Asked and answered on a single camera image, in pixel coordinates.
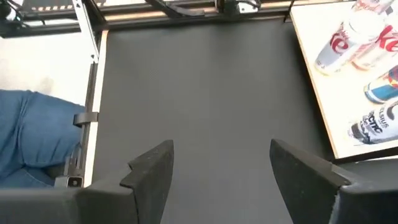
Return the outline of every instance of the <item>energy drink can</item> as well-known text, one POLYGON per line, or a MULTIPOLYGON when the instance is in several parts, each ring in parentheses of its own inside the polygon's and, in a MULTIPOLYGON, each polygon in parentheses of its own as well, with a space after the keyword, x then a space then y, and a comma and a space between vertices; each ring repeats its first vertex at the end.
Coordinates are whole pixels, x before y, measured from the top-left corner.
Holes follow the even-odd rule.
POLYGON ((369 70, 385 65, 398 53, 398 16, 388 17, 386 24, 376 43, 370 45, 352 61, 354 67, 359 70, 369 70))
POLYGON ((348 135, 363 144, 378 144, 398 139, 398 101, 387 103, 353 124, 348 135))
POLYGON ((370 10, 378 14, 383 13, 394 0, 357 0, 352 8, 353 11, 370 10))
POLYGON ((398 66, 390 69, 364 87, 365 96, 373 103, 385 103, 398 96, 398 66))
POLYGON ((384 26, 382 17, 375 12, 353 12, 323 47, 315 61, 315 68, 327 75, 339 72, 344 64, 378 39, 384 26))

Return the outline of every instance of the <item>red bull can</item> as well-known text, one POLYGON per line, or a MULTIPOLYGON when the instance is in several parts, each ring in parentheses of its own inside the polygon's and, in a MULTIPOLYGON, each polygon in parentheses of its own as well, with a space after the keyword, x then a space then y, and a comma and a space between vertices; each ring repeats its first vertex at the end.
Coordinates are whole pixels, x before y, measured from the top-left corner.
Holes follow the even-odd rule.
POLYGON ((375 12, 353 12, 323 47, 315 68, 327 75, 339 72, 343 65, 377 40, 384 26, 382 17, 375 12))
POLYGON ((348 135, 363 144, 398 139, 398 101, 387 103, 351 125, 348 135))
POLYGON ((385 103, 398 96, 398 66, 390 69, 364 87, 365 96, 373 103, 385 103))
POLYGON ((353 11, 370 10, 378 14, 383 13, 394 0, 357 0, 352 8, 353 11))
POLYGON ((370 70, 385 65, 398 53, 398 16, 391 16, 376 43, 370 45, 352 61, 359 70, 370 70))

